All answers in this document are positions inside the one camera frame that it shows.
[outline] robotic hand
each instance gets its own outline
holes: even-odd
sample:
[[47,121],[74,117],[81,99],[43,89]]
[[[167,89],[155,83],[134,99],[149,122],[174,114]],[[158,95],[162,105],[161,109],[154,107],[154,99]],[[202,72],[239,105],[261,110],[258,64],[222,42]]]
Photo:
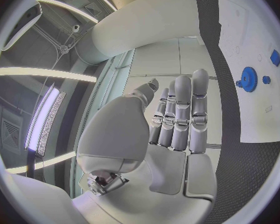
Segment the robotic hand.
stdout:
[[[169,90],[166,88],[162,92],[150,124],[150,144],[171,146],[176,151],[184,151],[187,148],[190,129],[190,151],[205,152],[208,82],[208,73],[200,69],[193,74],[193,87],[187,76],[179,76],[170,83]],[[166,94],[168,94],[167,102],[164,100]]]
[[144,160],[149,127],[143,112],[158,90],[156,79],[101,108],[85,127],[77,162],[90,174],[89,188],[102,195],[124,185],[121,173],[135,170]]

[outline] ceiling vent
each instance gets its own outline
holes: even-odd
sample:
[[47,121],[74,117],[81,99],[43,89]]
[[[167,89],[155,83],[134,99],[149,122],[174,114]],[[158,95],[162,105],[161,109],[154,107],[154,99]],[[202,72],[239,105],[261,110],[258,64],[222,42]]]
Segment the ceiling vent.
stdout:
[[94,2],[85,6],[85,8],[93,17],[96,17],[102,13],[102,10],[100,10],[100,8]]
[[20,135],[20,126],[2,118],[1,121],[2,147],[13,153],[20,154],[19,135]]

